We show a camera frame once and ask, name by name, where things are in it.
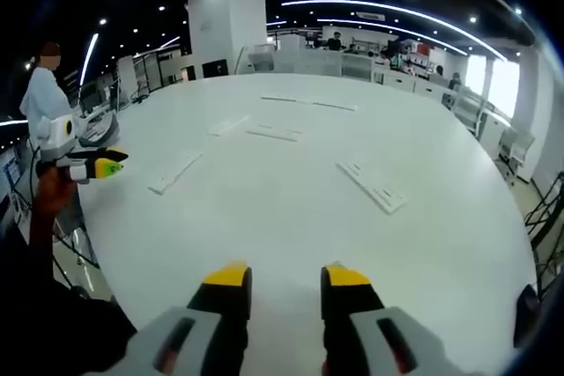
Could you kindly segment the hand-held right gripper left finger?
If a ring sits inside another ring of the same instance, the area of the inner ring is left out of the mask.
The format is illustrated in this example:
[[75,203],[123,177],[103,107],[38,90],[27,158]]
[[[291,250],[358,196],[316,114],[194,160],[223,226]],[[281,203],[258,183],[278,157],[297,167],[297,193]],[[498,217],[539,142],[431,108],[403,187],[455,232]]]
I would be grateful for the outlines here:
[[252,269],[232,262],[207,276],[185,307],[137,332],[111,375],[238,375],[248,347]]

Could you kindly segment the person's left hand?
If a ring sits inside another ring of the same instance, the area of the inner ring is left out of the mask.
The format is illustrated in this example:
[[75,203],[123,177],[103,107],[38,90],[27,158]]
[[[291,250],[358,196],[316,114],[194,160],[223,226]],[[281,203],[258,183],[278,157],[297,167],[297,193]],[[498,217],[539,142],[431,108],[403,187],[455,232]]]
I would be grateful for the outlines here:
[[56,217],[71,200],[76,188],[77,183],[61,168],[50,167],[38,180],[33,212],[43,217]]

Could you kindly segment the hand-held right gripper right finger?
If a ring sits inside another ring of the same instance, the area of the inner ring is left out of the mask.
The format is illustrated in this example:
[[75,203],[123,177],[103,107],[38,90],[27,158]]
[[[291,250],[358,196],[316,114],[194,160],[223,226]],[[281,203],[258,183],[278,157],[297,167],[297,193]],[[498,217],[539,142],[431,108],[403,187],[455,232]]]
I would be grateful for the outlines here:
[[464,375],[441,339],[399,307],[386,307],[370,280],[339,262],[321,269],[323,375]]

